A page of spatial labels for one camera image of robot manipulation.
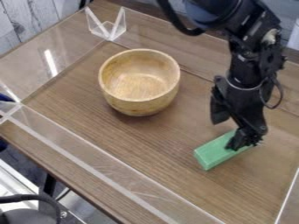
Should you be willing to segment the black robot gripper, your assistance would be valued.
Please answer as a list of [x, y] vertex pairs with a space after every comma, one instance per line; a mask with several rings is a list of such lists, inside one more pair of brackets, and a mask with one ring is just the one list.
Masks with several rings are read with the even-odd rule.
[[210, 98], [210, 119], [214, 125], [230, 118], [239, 128], [228, 140], [226, 149], [238, 151], [246, 146], [256, 146], [267, 133], [267, 122], [263, 113], [259, 92], [234, 87], [227, 78], [216, 76]]

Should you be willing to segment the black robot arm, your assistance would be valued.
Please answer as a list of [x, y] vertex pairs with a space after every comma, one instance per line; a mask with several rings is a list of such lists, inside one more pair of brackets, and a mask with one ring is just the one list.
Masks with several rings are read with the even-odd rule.
[[173, 27], [188, 36], [219, 30], [228, 37], [231, 62], [227, 74], [214, 78], [210, 119], [231, 119], [238, 130], [226, 147], [234, 151], [255, 145], [267, 134], [264, 109], [275, 90], [282, 90], [278, 72], [284, 68], [280, 19], [260, 0], [184, 0], [188, 28], [169, 0], [156, 0]]

